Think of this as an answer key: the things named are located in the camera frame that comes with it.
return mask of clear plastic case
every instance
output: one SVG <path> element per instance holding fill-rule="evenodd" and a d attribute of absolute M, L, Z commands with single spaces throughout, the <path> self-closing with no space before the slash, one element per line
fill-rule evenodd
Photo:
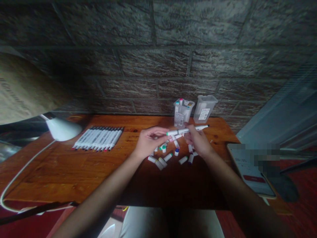
<path fill-rule="evenodd" d="M 191 117 L 192 109 L 195 106 L 193 101 L 187 101 L 182 98 L 174 102 L 174 126 L 178 129 L 184 129 L 184 122 L 188 122 Z"/>
<path fill-rule="evenodd" d="M 212 109 L 217 102 L 218 100 L 212 95 L 199 95 L 194 114 L 195 123 L 206 123 L 210 116 L 210 113 L 212 112 Z"/>

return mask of hand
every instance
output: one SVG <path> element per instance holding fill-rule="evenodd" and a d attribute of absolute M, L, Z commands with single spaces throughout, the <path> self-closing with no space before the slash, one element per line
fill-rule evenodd
<path fill-rule="evenodd" d="M 133 153 L 140 159 L 149 156 L 156 147 L 171 139 L 171 136 L 166 135 L 168 131 L 169 129 L 163 127 L 150 127 L 142 130 Z"/>
<path fill-rule="evenodd" d="M 185 126 L 190 131 L 184 135 L 186 143 L 194 145 L 198 155 L 205 159 L 215 152 L 203 131 L 197 131 L 194 125 L 187 122 Z"/>

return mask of red floor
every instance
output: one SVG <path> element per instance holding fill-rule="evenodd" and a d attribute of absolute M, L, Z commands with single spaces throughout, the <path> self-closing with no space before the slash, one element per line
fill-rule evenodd
<path fill-rule="evenodd" d="M 277 161 L 276 165 L 281 169 L 295 165 L 302 161 Z M 294 231 L 297 237 L 317 237 L 317 168 L 311 168 L 289 174 L 295 183 L 300 199 L 295 203 L 289 203 L 293 216 L 280 216 Z M 9 202 L 15 208 L 34 206 L 34 203 Z M 51 237 L 60 223 L 72 210 L 45 213 L 42 216 L 33 216 L 21 221 L 0 226 L 1 237 Z M 126 212 L 116 209 L 113 218 L 123 220 Z M 11 213 L 0 208 L 0 217 Z M 216 211 L 219 222 L 226 238 L 245 237 L 233 215 L 229 211 Z"/>
<path fill-rule="evenodd" d="M 276 161 L 281 169 L 301 163 L 297 160 Z M 300 198 L 288 203 L 293 215 L 280 216 L 289 225 L 297 237 L 317 237 L 317 168 L 311 168 L 288 175 L 295 183 Z M 245 237 L 238 223 L 229 211 L 216 211 L 226 238 Z"/>

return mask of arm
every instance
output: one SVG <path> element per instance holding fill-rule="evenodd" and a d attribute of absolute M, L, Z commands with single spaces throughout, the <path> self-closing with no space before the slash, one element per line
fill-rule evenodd
<path fill-rule="evenodd" d="M 167 131 L 161 127 L 142 130 L 132 154 L 71 213 L 53 238 L 97 237 L 143 159 L 170 138 L 163 136 Z"/>
<path fill-rule="evenodd" d="M 211 147 L 204 133 L 187 124 L 188 144 L 204 159 L 236 221 L 247 237 L 294 237 L 262 198 L 252 191 Z"/>

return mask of wood grain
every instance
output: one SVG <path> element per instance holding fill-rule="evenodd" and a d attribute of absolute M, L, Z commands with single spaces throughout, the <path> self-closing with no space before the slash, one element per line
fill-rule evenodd
<path fill-rule="evenodd" d="M 110 152 L 73 151 L 74 139 L 55 142 L 41 153 L 18 177 L 6 195 L 7 200 L 22 201 L 77 201 L 82 202 L 105 178 L 107 178 L 133 151 L 142 129 L 159 125 L 174 129 L 173 117 L 78 115 L 71 121 L 90 126 L 124 126 L 124 132 Z M 226 150 L 228 142 L 239 140 L 222 118 L 209 118 L 209 128 L 204 129 L 213 148 L 231 166 Z M 52 141 L 50 133 L 30 143 L 14 156 L 0 164 L 0 189 L 44 146 Z M 178 157 L 173 156 L 168 166 L 160 171 L 155 164 L 144 160 L 123 193 L 120 205 L 175 207 L 226 210 L 225 199 L 214 183 L 205 162 L 194 158 L 193 165 L 180 165 L 178 160 L 188 155 L 184 138 L 178 139 L 181 147 Z M 167 151 L 155 154 L 156 158 L 174 151 L 169 143 Z M 289 214 L 288 206 L 280 199 L 273 208 L 279 214 Z"/>

